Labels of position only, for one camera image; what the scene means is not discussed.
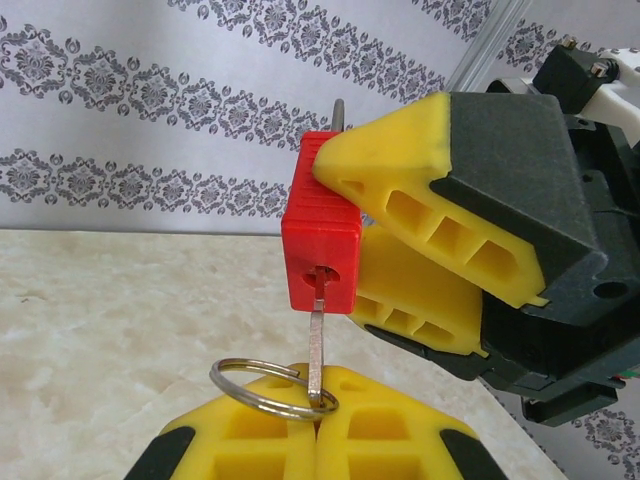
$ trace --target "red plastic block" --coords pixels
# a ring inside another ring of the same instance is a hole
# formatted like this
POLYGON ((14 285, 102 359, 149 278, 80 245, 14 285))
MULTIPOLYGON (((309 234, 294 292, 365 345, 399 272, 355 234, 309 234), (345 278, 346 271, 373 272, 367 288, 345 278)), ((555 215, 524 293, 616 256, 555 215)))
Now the red plastic block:
POLYGON ((282 246, 294 310, 313 310, 316 267, 327 267, 325 312, 353 312, 362 220, 360 210, 321 185, 311 173, 320 147, 339 132, 308 132, 300 141, 287 209, 282 218, 282 246))

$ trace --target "damask wallpaper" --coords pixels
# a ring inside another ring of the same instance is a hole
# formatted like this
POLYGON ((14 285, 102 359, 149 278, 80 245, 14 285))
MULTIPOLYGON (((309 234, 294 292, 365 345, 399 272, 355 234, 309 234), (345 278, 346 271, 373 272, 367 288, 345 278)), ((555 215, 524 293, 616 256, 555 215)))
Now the damask wallpaper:
POLYGON ((0 225, 279 232, 299 138, 444 87, 488 0, 8 0, 0 225))
MULTIPOLYGON (((536 0, 480 82, 532 77, 566 36, 590 51, 640 49, 640 0, 536 0)), ((640 379, 630 380, 620 401, 558 428, 521 415, 520 399, 493 391, 512 416, 571 480, 640 480, 640 379)))

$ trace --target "yellow foam pad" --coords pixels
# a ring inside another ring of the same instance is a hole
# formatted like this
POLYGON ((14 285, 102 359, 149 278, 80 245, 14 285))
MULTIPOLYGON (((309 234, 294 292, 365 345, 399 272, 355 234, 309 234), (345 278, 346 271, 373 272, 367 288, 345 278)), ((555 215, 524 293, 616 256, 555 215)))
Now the yellow foam pad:
POLYGON ((403 243, 512 307, 545 305, 534 247, 430 190, 455 168, 450 118, 448 94, 427 96, 326 142, 313 174, 403 243))
POLYGON ((441 352, 486 356, 482 290, 375 225, 363 231, 356 305, 349 318, 441 352))
MULTIPOLYGON (((308 365, 293 365, 306 378, 308 365)), ((312 423, 286 421, 222 396, 169 423, 195 436, 171 480, 462 480, 440 432, 467 425, 342 367, 324 370, 324 387, 340 401, 317 438, 312 423)), ((307 405, 306 391, 260 378, 251 391, 307 405)))

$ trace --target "marble surface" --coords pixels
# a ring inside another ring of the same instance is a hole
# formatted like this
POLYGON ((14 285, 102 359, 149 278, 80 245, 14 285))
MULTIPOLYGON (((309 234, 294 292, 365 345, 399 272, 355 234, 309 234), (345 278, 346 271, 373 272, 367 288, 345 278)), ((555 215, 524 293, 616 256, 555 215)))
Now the marble surface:
MULTIPOLYGON (((280 239, 0 232, 4 479, 123 478, 171 419, 218 396, 211 363, 306 361, 280 239)), ((477 382, 326 324, 326 360, 468 423, 510 479, 565 477, 477 382)))

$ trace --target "key ring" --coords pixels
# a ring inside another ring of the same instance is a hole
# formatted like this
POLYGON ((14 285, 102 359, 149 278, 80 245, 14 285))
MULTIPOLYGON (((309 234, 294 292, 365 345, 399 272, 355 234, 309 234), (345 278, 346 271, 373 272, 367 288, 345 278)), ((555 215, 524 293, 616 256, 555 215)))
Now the key ring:
POLYGON ((338 409, 338 399, 324 388, 321 390, 322 398, 328 401, 324 406, 301 407, 289 403, 278 402, 270 398, 250 392, 246 388, 236 385, 222 375, 227 370, 248 371, 269 375, 271 377, 282 378, 290 382, 308 386, 308 382, 300 378, 300 372, 293 368, 283 367, 276 363, 264 362, 262 360, 251 360, 248 358, 225 358, 213 364, 209 371, 211 381, 224 393, 238 402, 262 412, 284 418, 286 420, 296 420, 303 422, 315 422, 322 417, 335 412, 338 409))

